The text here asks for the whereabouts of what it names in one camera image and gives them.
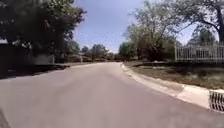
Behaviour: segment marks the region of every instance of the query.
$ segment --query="green tree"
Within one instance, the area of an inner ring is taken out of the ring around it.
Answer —
[[[150,61],[164,59],[164,42],[178,33],[179,23],[169,6],[164,3],[144,2],[143,9],[134,13],[137,24],[128,27],[126,36],[137,44],[139,58]]]
[[[73,0],[2,0],[0,38],[34,53],[61,53],[85,13]]]
[[[109,61],[114,61],[115,59],[115,54],[112,52],[107,53],[107,60]]]
[[[223,0],[171,0],[173,12],[181,23],[198,24],[217,31],[224,42]]]
[[[89,48],[87,46],[84,46],[81,52],[84,54],[84,56],[87,56],[87,54],[89,53]]]
[[[119,47],[119,56],[122,60],[131,60],[136,56],[136,48],[134,43],[124,42]]]
[[[91,49],[91,52],[92,52],[92,60],[96,60],[96,59],[101,60],[101,59],[106,59],[108,50],[102,44],[94,44]]]
[[[202,28],[195,31],[188,45],[213,45],[215,42],[215,36],[208,29]]]
[[[66,43],[66,47],[65,47],[65,53],[67,54],[79,54],[80,52],[80,47],[79,44],[76,41],[67,41]]]

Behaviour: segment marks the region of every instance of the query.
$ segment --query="grass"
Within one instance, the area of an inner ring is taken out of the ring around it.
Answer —
[[[153,78],[209,89],[224,89],[224,68],[221,67],[158,66],[142,62],[126,62],[124,64],[135,72]]]

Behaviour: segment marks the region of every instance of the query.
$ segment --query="road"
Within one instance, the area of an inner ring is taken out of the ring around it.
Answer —
[[[224,128],[224,115],[145,87],[118,63],[0,81],[11,128]]]

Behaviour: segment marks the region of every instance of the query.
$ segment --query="concrete curb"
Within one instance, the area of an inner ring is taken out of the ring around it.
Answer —
[[[204,107],[206,109],[210,109],[209,106],[210,90],[208,89],[193,85],[184,85],[175,82],[164,81],[160,79],[151,78],[145,75],[141,75],[132,71],[131,69],[126,67],[123,63],[121,64],[121,67],[127,75],[131,76],[137,82],[147,87],[168,94],[182,101],[189,102]]]

